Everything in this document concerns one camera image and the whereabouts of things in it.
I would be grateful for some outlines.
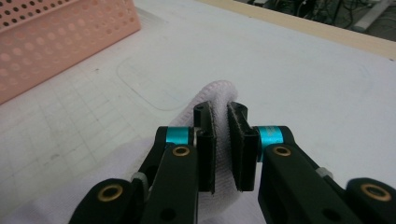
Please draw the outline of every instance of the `white towel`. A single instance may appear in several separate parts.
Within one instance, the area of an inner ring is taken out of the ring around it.
[[[195,105],[211,101],[218,135],[216,160],[216,192],[199,193],[198,220],[201,223],[264,223],[257,203],[257,190],[243,193],[236,190],[231,172],[230,138],[227,103],[234,101],[237,91],[228,81],[215,81],[204,87],[170,126],[192,126]],[[5,217],[4,223],[67,223],[85,194],[108,178],[130,180],[151,149],[154,138],[125,144],[116,149],[100,166],[37,200],[29,202]]]

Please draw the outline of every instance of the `pink basket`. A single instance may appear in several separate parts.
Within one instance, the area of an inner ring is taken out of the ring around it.
[[[132,0],[0,0],[0,104],[139,29]]]

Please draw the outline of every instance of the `table surface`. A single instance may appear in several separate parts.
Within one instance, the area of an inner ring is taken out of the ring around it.
[[[153,136],[219,79],[251,125],[289,126],[342,187],[367,176],[396,188],[394,43],[203,1],[135,0],[141,31],[0,105],[0,216]],[[354,45],[364,40],[381,45]]]

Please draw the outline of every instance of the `brass screw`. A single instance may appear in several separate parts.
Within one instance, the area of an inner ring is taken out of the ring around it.
[[[365,193],[370,198],[379,200],[381,202],[388,202],[392,199],[390,193],[387,190],[374,184],[362,184],[361,191],[363,191],[363,193]]]
[[[274,147],[273,151],[278,156],[288,157],[289,155],[291,155],[290,149],[286,147]]]
[[[187,147],[175,147],[172,150],[175,156],[183,157],[190,154],[190,150]]]
[[[111,184],[102,188],[98,193],[98,200],[108,203],[118,199],[122,194],[122,186],[119,184]]]

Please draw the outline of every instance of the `wooden edge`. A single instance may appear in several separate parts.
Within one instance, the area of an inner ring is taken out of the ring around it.
[[[282,14],[262,7],[254,7],[233,0],[196,0],[308,35],[314,35],[355,49],[372,52],[396,60],[396,42],[363,35],[338,27]]]

